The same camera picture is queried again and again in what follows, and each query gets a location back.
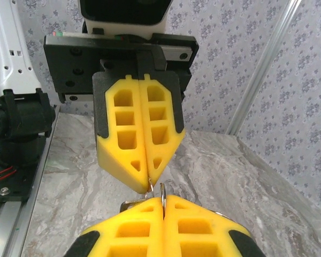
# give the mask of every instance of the yellow foam gripper pad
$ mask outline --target yellow foam gripper pad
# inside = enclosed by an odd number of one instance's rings
[[[263,256],[259,249],[241,255],[230,231],[238,231],[250,239],[243,244],[252,244],[250,234],[243,226],[180,197],[169,195],[164,220],[161,199],[151,198],[88,228],[82,237],[89,238],[94,233],[97,235],[92,240],[94,243],[82,239],[86,243],[78,242],[77,245],[87,249],[88,257]]]
[[[148,177],[155,185],[185,135],[176,128],[173,95],[147,74],[127,75],[105,91],[108,136],[97,135],[98,163],[138,193],[149,189]]]

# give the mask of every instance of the marble surface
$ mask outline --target marble surface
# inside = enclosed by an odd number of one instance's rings
[[[268,257],[321,257],[321,211],[233,136],[187,132],[160,181],[243,224]],[[60,114],[22,256],[62,256],[139,197],[98,167],[92,118]]]

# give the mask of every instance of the floral wallpaper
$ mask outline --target floral wallpaper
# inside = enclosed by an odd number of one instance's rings
[[[18,0],[34,70],[53,103],[58,102],[43,53],[53,31],[80,32],[77,0]],[[167,33],[193,35],[200,51],[183,103],[190,129],[224,133],[286,0],[174,0]],[[93,103],[72,102],[63,112],[93,115]]]
[[[321,0],[305,0],[239,132],[321,207]]]

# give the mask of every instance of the metal rail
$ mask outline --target metal rail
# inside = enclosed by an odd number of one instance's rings
[[[55,107],[55,112],[56,119],[52,125],[52,133],[46,140],[29,199],[24,203],[0,202],[0,257],[19,257],[21,255],[55,131],[59,107]]]

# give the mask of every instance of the gray marble table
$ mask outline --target gray marble table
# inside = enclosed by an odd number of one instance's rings
[[[268,257],[321,257],[319,209],[233,136],[187,132],[160,181],[243,224]],[[139,197],[97,165],[93,119],[60,114],[22,256],[63,256],[81,231]]]

